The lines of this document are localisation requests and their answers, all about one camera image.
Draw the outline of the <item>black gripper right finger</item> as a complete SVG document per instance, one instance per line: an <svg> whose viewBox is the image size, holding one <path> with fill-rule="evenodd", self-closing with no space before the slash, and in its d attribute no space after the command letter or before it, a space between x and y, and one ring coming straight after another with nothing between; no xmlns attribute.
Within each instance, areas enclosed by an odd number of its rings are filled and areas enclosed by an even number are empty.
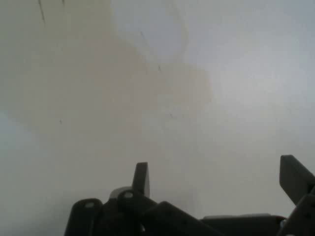
<svg viewBox="0 0 315 236"><path fill-rule="evenodd" d="M280 186L295 204L282 224L281 236L315 234L315 176L293 155L280 158Z"/></svg>

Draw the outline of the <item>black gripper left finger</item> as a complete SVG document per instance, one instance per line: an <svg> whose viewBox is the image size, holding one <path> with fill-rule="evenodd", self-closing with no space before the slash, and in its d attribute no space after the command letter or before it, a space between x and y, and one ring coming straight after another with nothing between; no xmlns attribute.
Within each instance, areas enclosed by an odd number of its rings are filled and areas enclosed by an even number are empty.
<svg viewBox="0 0 315 236"><path fill-rule="evenodd" d="M148 163L137 163L132 185L109 200L85 199L70 212L66 236L216 236L218 231L168 202L150 199Z"/></svg>

